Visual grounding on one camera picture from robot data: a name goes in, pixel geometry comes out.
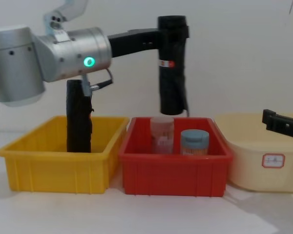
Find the yellow plastic bin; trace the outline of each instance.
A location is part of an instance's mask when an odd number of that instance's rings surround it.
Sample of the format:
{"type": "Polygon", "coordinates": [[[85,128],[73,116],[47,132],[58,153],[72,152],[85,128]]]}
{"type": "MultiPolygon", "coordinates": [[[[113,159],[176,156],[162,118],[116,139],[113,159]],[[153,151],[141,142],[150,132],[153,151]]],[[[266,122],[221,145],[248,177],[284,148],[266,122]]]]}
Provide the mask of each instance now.
{"type": "Polygon", "coordinates": [[[262,114],[219,115],[215,122],[234,152],[233,184],[253,191],[293,192],[292,137],[267,131],[262,114]]]}
{"type": "Polygon", "coordinates": [[[54,117],[0,149],[13,191],[101,194],[118,165],[126,117],[92,117],[92,153],[66,152],[66,117],[54,117]]]}

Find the jar with blue lid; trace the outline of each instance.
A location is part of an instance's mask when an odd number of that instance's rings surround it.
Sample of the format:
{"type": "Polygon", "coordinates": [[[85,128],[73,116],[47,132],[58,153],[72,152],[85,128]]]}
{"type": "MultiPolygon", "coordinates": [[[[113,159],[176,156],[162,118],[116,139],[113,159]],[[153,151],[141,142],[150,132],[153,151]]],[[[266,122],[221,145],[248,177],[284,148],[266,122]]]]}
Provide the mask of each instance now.
{"type": "Polygon", "coordinates": [[[208,149],[208,132],[198,129],[188,129],[181,132],[180,153],[182,155],[207,155],[208,149]]]}

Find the plastic container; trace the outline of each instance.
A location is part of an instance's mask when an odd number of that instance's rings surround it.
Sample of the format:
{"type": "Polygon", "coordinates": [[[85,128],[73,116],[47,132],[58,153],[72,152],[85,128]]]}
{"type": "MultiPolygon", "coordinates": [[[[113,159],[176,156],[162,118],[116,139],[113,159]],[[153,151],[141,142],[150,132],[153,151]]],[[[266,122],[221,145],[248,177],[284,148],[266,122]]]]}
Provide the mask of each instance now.
{"type": "Polygon", "coordinates": [[[66,152],[66,117],[54,117],[0,149],[13,191],[96,194],[109,187],[129,122],[92,117],[92,153],[66,152]]]}
{"type": "Polygon", "coordinates": [[[220,115],[215,121],[234,152],[229,176],[233,184],[252,191],[293,193],[292,137],[267,131],[262,114],[220,115]]]}
{"type": "Polygon", "coordinates": [[[152,152],[172,154],[174,144],[174,118],[153,117],[151,119],[152,152]]]}
{"type": "Polygon", "coordinates": [[[198,129],[181,132],[182,155],[207,155],[209,149],[209,133],[198,129]]]}
{"type": "Polygon", "coordinates": [[[153,154],[150,118],[134,118],[120,149],[126,194],[223,196],[232,153],[213,121],[175,118],[173,154],[153,154]],[[180,133],[186,129],[209,132],[207,155],[180,154],[180,133]]]}

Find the white wall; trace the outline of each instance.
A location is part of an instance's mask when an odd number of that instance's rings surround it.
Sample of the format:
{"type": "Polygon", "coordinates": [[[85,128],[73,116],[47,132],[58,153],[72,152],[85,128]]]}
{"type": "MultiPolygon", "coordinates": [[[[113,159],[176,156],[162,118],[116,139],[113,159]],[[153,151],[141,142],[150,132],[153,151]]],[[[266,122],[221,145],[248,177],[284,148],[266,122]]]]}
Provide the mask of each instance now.
{"type": "MultiPolygon", "coordinates": [[[[0,0],[0,26],[27,24],[43,34],[42,16],[62,0],[0,0]]],[[[101,27],[107,35],[156,27],[161,15],[186,15],[190,26],[186,76],[193,116],[223,112],[293,112],[292,0],[90,0],[67,30],[101,27]]],[[[93,96],[95,115],[159,112],[157,52],[113,60],[115,84],[93,96]]],[[[92,82],[106,78],[91,74],[92,82]]],[[[66,81],[46,84],[38,103],[0,104],[0,130],[28,130],[65,114],[66,81]]]]}

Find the cream plastic bin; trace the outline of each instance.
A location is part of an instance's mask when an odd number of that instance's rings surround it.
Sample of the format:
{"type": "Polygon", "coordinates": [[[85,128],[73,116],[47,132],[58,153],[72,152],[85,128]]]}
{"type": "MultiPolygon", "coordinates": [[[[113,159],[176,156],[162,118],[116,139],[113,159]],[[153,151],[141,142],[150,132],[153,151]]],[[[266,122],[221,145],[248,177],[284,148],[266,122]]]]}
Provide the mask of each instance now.
{"type": "Polygon", "coordinates": [[[253,191],[293,192],[292,137],[267,131],[262,114],[219,115],[215,122],[234,152],[233,184],[253,191]]]}

